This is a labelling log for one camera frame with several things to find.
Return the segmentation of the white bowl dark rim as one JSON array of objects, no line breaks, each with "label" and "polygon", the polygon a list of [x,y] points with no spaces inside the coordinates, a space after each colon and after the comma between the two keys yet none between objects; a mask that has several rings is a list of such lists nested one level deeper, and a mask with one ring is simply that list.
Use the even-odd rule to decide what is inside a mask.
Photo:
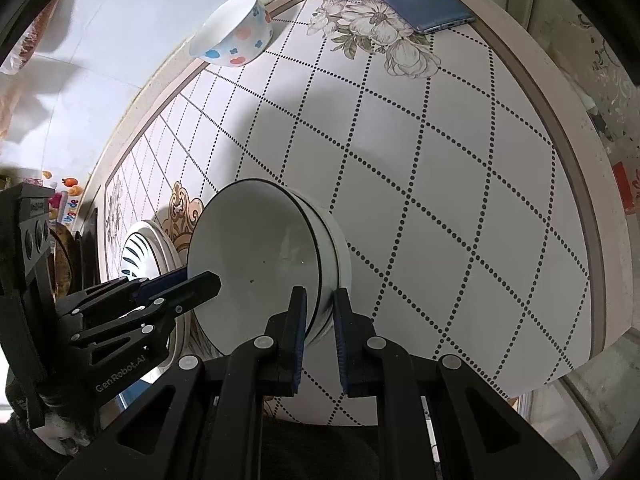
[{"label": "white bowl dark rim", "polygon": [[195,316],[222,354],[261,334],[268,318],[288,307],[294,286],[306,289],[307,333],[322,272],[314,214],[295,191],[264,179],[239,180],[218,192],[196,222],[188,272],[212,271],[221,290]]}]

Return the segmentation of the patterned table mat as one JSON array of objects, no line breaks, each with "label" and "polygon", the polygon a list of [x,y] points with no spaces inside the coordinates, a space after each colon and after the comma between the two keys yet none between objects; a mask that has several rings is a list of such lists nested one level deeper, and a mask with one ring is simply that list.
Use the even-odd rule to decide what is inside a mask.
[{"label": "patterned table mat", "polygon": [[422,37],[378,0],[303,0],[243,68],[199,68],[104,188],[103,274],[153,220],[185,255],[226,185],[295,188],[342,228],[352,306],[502,396],[594,352],[597,273],[550,100],[482,24]]}]

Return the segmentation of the plastic bag with orange food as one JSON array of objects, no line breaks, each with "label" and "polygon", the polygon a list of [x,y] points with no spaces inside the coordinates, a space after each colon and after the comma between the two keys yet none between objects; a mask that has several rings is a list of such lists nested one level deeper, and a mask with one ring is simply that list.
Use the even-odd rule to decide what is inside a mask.
[{"label": "plastic bag with orange food", "polygon": [[1,143],[18,143],[44,118],[37,98],[38,81],[30,62],[60,0],[51,0],[37,15],[1,64]]}]

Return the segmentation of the white bowl blue dots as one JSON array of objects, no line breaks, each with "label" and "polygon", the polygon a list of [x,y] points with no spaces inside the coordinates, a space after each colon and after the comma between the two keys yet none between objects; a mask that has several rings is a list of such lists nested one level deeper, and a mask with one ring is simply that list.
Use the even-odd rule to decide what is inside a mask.
[{"label": "white bowl blue dots", "polygon": [[273,37],[271,18],[259,0],[227,0],[189,41],[192,58],[224,67],[254,61]]}]

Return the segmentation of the black wok pan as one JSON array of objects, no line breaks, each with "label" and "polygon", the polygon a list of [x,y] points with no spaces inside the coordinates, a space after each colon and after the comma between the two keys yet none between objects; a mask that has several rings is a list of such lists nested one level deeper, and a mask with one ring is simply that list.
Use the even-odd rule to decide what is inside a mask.
[{"label": "black wok pan", "polygon": [[53,252],[53,290],[55,298],[60,300],[81,285],[81,260],[78,240],[66,226],[54,222],[50,226]]}]

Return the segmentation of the colourful wall stickers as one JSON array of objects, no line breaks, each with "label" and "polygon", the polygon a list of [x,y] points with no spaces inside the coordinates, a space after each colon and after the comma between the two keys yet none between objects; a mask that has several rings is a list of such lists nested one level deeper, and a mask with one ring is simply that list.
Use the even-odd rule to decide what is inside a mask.
[{"label": "colourful wall stickers", "polygon": [[77,218],[80,200],[84,195],[84,188],[75,177],[61,177],[49,170],[42,170],[39,174],[31,172],[26,176],[17,177],[17,182],[52,188],[53,195],[49,198],[49,220],[56,221],[70,228]]}]

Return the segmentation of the white bowl red flowers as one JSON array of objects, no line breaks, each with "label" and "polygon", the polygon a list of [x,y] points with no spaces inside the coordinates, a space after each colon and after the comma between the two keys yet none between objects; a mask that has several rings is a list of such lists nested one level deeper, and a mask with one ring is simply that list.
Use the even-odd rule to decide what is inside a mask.
[{"label": "white bowl red flowers", "polygon": [[314,214],[311,224],[320,249],[322,284],[318,307],[307,324],[305,344],[309,347],[332,327],[333,293],[339,288],[352,288],[352,262],[344,233],[332,214],[301,192],[295,191],[294,194]]}]

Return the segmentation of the white plate blue leaf pattern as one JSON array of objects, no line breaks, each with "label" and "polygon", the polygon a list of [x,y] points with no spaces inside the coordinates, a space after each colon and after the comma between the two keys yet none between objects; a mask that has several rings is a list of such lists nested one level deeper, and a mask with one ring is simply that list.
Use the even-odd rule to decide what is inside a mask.
[{"label": "white plate blue leaf pattern", "polygon": [[131,232],[122,246],[119,274],[128,280],[158,278],[166,272],[157,247],[146,237],[145,232]]}]

